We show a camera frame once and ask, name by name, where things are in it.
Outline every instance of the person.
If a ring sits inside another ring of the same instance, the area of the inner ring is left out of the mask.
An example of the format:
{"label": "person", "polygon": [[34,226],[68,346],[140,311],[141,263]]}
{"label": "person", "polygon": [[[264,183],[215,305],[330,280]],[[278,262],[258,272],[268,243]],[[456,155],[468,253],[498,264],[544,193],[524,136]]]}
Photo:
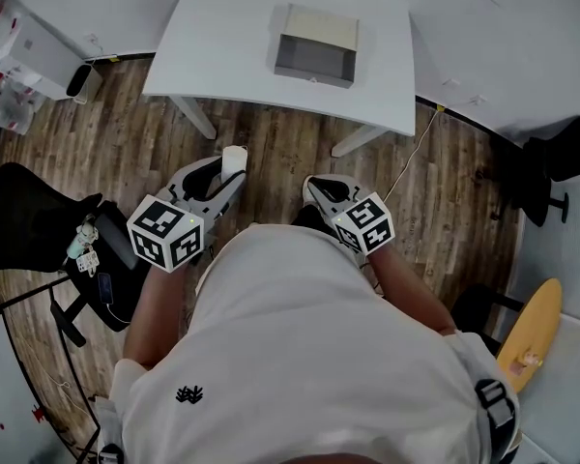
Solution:
{"label": "person", "polygon": [[378,296],[304,199],[221,250],[180,341],[186,269],[151,268],[110,393],[127,461],[489,462],[468,369],[507,386],[494,358],[391,244]]}

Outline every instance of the hardwood floor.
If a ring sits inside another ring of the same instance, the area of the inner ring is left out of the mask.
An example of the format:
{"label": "hardwood floor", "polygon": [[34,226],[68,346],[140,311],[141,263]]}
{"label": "hardwood floor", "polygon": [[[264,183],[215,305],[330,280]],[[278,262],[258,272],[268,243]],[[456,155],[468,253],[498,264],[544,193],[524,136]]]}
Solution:
{"label": "hardwood floor", "polygon": [[[308,174],[353,175],[384,196],[434,113],[417,104],[416,137],[386,134],[332,159],[332,146],[357,124],[266,105],[203,101],[218,129],[217,140],[210,141],[170,100],[140,97],[149,65],[139,60],[100,66],[105,82],[94,102],[80,106],[48,101],[27,135],[2,135],[0,164],[17,161],[72,198],[102,192],[129,215],[145,194],[156,193],[181,166],[219,154],[230,144],[245,145],[246,190],[240,204],[221,220],[218,252],[252,221],[290,222],[302,205],[301,187]],[[448,306],[472,283],[504,291],[508,281],[518,216],[508,210],[503,220],[490,219],[498,188],[475,178],[490,162],[487,134],[439,114],[388,201],[395,246]],[[186,318],[193,307],[194,284],[209,263],[210,258],[202,259],[190,272]],[[56,277],[0,272],[2,297]],[[56,289],[62,307],[76,296],[69,282]],[[83,447],[95,426],[82,411],[84,401],[61,349],[48,295],[11,307],[6,317],[16,351],[48,413],[67,440]],[[88,396],[107,396],[125,333],[112,332],[89,307],[75,324],[88,339],[81,349],[68,342],[83,389]]]}

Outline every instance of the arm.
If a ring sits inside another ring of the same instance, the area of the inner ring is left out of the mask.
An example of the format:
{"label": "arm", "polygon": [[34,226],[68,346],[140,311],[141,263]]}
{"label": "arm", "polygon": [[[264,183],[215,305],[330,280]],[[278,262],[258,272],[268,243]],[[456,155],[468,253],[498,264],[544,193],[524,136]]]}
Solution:
{"label": "arm", "polygon": [[152,369],[176,345],[186,268],[168,274],[151,267],[127,332],[123,358]]}
{"label": "arm", "polygon": [[455,324],[445,305],[391,244],[376,249],[368,259],[389,303],[441,335],[453,334]]}

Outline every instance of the white desk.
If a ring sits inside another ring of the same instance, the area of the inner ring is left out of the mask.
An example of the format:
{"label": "white desk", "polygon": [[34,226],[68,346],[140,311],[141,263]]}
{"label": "white desk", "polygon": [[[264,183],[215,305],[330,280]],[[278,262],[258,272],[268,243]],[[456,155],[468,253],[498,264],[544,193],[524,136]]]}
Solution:
{"label": "white desk", "polygon": [[[288,4],[359,20],[349,89],[274,75]],[[334,157],[386,131],[414,135],[408,10],[398,0],[180,0],[143,94],[170,97],[210,139],[217,133],[194,97],[274,104],[366,124],[333,147]]]}

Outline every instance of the white t-shirt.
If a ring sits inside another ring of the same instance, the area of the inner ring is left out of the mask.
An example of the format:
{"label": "white t-shirt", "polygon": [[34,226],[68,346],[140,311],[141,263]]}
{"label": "white t-shirt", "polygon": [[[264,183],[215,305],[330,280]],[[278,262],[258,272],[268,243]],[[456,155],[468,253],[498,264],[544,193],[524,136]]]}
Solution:
{"label": "white t-shirt", "polygon": [[442,337],[378,297],[340,246],[257,225],[222,250],[172,352],[149,372],[116,365],[130,464],[485,461],[460,356],[505,383],[494,358],[478,336]]}

